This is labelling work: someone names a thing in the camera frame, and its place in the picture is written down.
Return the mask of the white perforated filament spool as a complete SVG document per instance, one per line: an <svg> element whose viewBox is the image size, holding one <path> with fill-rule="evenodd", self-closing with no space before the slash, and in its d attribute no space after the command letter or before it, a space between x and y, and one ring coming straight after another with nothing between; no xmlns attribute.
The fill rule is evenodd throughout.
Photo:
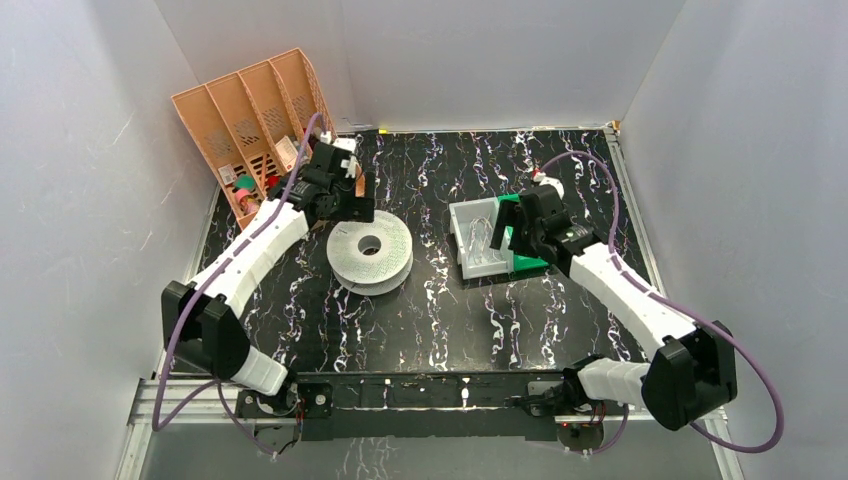
<svg viewBox="0 0 848 480"><path fill-rule="evenodd" d="M345 289L361 296L384 295L411 272L412 235L398 216L377 210L371 223L338 223L329 234L326 256Z"/></svg>

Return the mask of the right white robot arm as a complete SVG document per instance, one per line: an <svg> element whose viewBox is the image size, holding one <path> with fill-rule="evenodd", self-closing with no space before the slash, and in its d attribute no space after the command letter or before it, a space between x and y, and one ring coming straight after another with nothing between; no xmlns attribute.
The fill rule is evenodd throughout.
<svg viewBox="0 0 848 480"><path fill-rule="evenodd" d="M571 221L558 191L533 187L500 203L491 240L539 258L598 299L630 332L644 363L591 355L563 370L559 385L515 400L527 410L551 400L561 409L590 413L603 401L646 409L676 431L736 399L730 332L700 326L654 299L654 289L620 260L591 228Z"/></svg>

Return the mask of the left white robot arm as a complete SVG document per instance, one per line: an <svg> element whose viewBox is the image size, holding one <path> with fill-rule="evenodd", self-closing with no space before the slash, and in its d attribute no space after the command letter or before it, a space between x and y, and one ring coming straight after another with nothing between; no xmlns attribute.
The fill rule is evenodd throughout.
<svg viewBox="0 0 848 480"><path fill-rule="evenodd" d="M316 223L373 221L376 177L360 166L356 146L352 138L316 143L216 260L162 292L163 337L172 357L259 393L275 416L294 411L299 391L286 381L288 369L251 343L241 315L263 278Z"/></svg>

